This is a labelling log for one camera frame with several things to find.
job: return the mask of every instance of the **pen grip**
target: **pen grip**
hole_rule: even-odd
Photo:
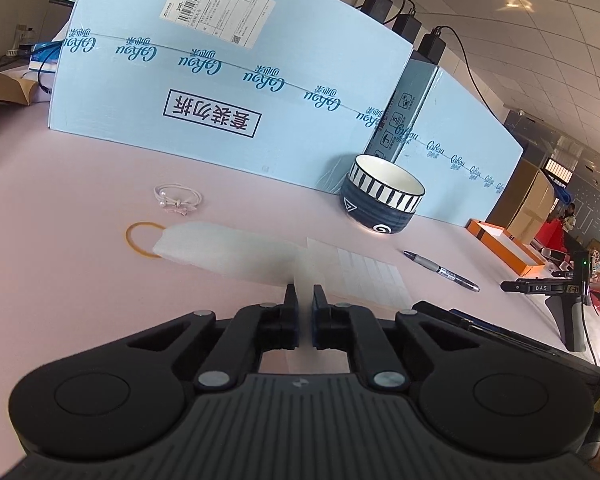
[[[417,264],[426,267],[429,270],[433,270],[433,272],[438,272],[440,270],[440,266],[436,262],[432,262],[431,260],[427,260],[422,256],[416,256],[414,260]]]

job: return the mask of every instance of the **orange ring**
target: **orange ring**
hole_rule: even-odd
[[[150,253],[149,251],[145,251],[136,245],[136,243],[131,239],[131,231],[133,231],[139,225],[149,225],[151,227],[157,227],[158,229],[166,229],[163,225],[157,224],[155,222],[136,222],[135,224],[131,224],[128,228],[126,228],[125,238],[126,243],[131,247],[136,253],[142,254],[142,256],[146,256],[147,258],[161,258],[155,253]]]

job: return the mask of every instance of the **black circular joint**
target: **black circular joint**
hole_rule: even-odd
[[[25,450],[65,460],[108,460],[152,444],[179,420],[180,381],[160,352],[78,354],[24,377],[9,415]]]
[[[104,415],[122,406],[129,385],[115,375],[97,372],[67,379],[56,390],[56,402],[74,415]]]
[[[568,368],[509,349],[446,352],[423,382],[419,404],[446,440],[500,460],[576,451],[593,419],[584,381]]]
[[[516,374],[493,374],[481,379],[474,387],[474,397],[485,409],[509,416],[539,412],[549,400],[542,383]]]

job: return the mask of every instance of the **silver bolt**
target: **silver bolt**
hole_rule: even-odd
[[[396,388],[404,384],[404,375],[398,372],[380,372],[374,375],[374,382],[382,388]]]
[[[198,382],[203,386],[224,386],[229,382],[229,375],[217,370],[211,370],[200,374]]]

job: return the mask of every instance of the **bowl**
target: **bowl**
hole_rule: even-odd
[[[396,234],[413,217],[424,186],[408,171],[373,155],[359,155],[340,188],[347,214],[378,233]]]

